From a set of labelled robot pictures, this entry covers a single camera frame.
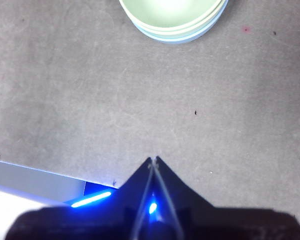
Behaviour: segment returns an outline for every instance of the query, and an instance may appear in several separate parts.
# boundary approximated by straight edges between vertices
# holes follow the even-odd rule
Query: bowl rim
[[[221,1],[222,0],[215,0],[214,4],[207,11],[205,11],[202,15],[198,16],[197,18],[195,18],[187,23],[177,25],[177,26],[162,27],[162,26],[153,26],[153,25],[147,24],[147,23],[139,20],[127,9],[127,7],[124,3],[124,0],[119,0],[121,7],[123,8],[123,10],[125,11],[125,13],[127,14],[127,16],[130,18],[130,20],[132,22],[137,23],[139,26],[143,26],[147,29],[152,29],[152,30],[161,31],[161,32],[172,32],[172,31],[176,31],[176,30],[185,29],[185,28],[188,28],[189,26],[196,24],[197,22],[200,22],[202,19],[206,18],[208,15],[210,15],[213,12],[213,10],[220,4]]]
[[[142,26],[142,29],[144,29],[145,31],[147,31],[151,34],[159,35],[159,36],[161,35],[161,36],[173,37],[175,35],[187,34],[191,31],[194,31],[195,29],[198,30],[201,27],[204,27],[204,25],[207,25],[209,23],[209,21],[211,21],[218,14],[218,12],[222,9],[225,2],[226,2],[226,0],[221,0],[220,4],[213,10],[213,12],[211,12],[211,14],[209,16],[205,17],[201,21],[199,21],[199,22],[195,23],[194,25],[189,26],[187,28],[183,28],[183,29],[176,30],[176,31],[156,31],[156,30],[148,29],[148,28]]]
[[[167,43],[167,44],[187,43],[187,42],[193,41],[193,40],[201,37],[203,34],[208,32],[215,25],[216,22],[219,20],[220,16],[222,15],[222,13],[224,12],[228,2],[229,2],[229,0],[225,0],[221,10],[207,25],[205,25],[203,28],[201,28],[198,31],[196,31],[190,35],[187,35],[187,36],[178,37],[178,38],[162,38],[162,37],[157,37],[157,36],[151,35],[150,33],[145,31],[138,25],[135,25],[135,26],[140,32],[142,32],[147,37],[152,38],[152,39],[157,40],[162,43]]]

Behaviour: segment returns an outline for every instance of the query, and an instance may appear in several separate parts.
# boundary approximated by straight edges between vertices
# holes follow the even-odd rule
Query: white wall
[[[44,206],[41,202],[0,191],[0,240],[5,239],[7,231],[20,214]]]

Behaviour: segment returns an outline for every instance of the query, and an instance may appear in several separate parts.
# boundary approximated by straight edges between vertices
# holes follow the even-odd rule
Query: blue light strip
[[[150,207],[149,207],[149,214],[153,214],[156,209],[157,209],[157,204],[155,202],[151,203]]]
[[[101,194],[98,194],[98,195],[96,195],[96,196],[92,196],[92,197],[89,197],[89,198],[86,198],[86,199],[77,201],[77,202],[75,202],[74,204],[72,204],[71,207],[73,207],[73,208],[81,207],[81,206],[84,206],[84,205],[93,203],[93,202],[95,202],[95,201],[98,201],[98,200],[100,200],[100,199],[107,198],[107,197],[109,197],[110,195],[111,195],[111,192],[110,192],[110,191],[106,191],[106,192],[101,193]]]

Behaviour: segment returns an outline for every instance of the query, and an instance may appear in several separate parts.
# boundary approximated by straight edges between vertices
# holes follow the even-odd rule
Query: bowl
[[[119,0],[131,21],[161,32],[186,29],[208,17],[222,0]]]
[[[166,44],[183,44],[183,43],[188,43],[190,41],[193,41],[199,37],[201,37],[203,34],[205,34],[207,31],[209,31],[214,24],[218,21],[218,19],[220,18],[221,14],[223,13],[223,11],[225,10],[227,4],[228,4],[229,0],[225,0],[220,11],[217,13],[217,15],[211,19],[208,24],[205,24],[202,28],[200,28],[199,30],[192,32],[189,35],[184,35],[184,36],[180,36],[180,37],[175,37],[175,38],[166,38],[166,37],[162,37],[162,36],[157,36],[152,34],[151,32],[148,32],[146,30],[144,30],[142,27],[140,27],[139,25],[137,25],[136,23],[133,23],[143,34],[145,34],[146,36],[148,36],[149,38],[152,38],[154,40],[157,40],[159,42],[162,43],[166,43]]]
[[[198,30],[202,29],[204,26],[206,26],[207,24],[209,24],[209,22],[217,16],[217,14],[220,12],[220,10],[222,9],[222,7],[224,6],[226,0],[222,0],[220,2],[220,4],[213,10],[213,12],[208,15],[206,18],[202,19],[201,21],[195,23],[192,26],[189,26],[187,28],[184,29],[180,29],[180,30],[175,30],[175,31],[157,31],[157,30],[153,30],[153,29],[149,29],[146,28],[144,26],[140,26],[138,25],[136,22],[133,22],[135,25],[138,25],[140,28],[142,28],[143,30],[147,31],[148,33],[159,37],[159,38],[178,38],[178,37],[184,37],[184,36],[188,36],[194,32],[197,32]]]

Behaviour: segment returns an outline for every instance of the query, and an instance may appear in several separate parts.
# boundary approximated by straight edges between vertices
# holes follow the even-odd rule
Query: floor
[[[120,187],[156,155],[216,206],[300,222],[300,0],[231,0],[181,45],[117,0],[0,0],[0,161]]]

